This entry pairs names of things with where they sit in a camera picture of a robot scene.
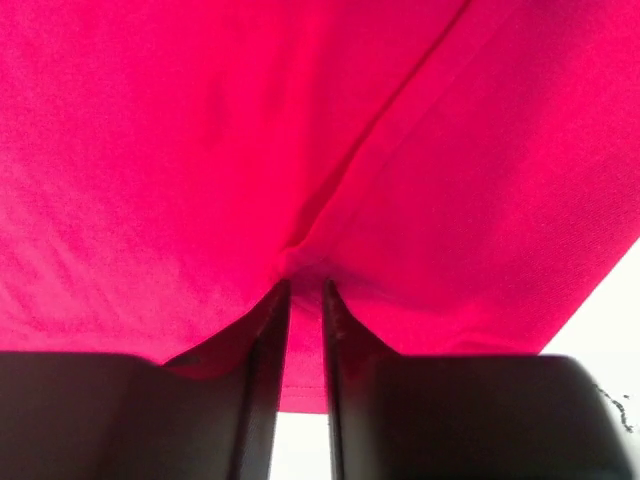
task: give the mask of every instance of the white surface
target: white surface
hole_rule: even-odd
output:
[[[640,478],[639,333],[640,241],[594,290],[544,353],[578,359],[607,393],[610,398],[603,397],[603,401]],[[626,415],[624,425],[620,409]],[[331,479],[326,415],[278,414],[270,478]]]

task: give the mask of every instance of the black object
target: black object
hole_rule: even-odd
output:
[[[268,477],[289,324],[276,285],[164,366],[125,355],[0,354],[0,477]]]
[[[631,478],[573,360],[402,356],[332,282],[323,308],[334,479]]]
[[[0,478],[266,480],[290,286],[162,366],[0,353]],[[628,479],[586,373],[560,357],[408,357],[324,291],[336,480]]]

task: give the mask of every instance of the white background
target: white background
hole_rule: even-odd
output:
[[[594,290],[545,353],[578,359],[602,397],[640,477],[640,241]],[[626,421],[622,422],[621,409]],[[326,415],[279,413],[271,480],[330,480]]]

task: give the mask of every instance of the black plastic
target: black plastic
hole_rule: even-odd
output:
[[[268,478],[290,287],[165,366],[1,353],[0,477]]]
[[[573,360],[402,356],[332,282],[323,303],[336,480],[631,478]]]

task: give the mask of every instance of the magenta cloth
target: magenta cloth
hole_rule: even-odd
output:
[[[162,362],[290,277],[324,411],[330,276],[401,352],[538,352],[640,235],[639,52],[623,0],[4,0],[0,348]]]

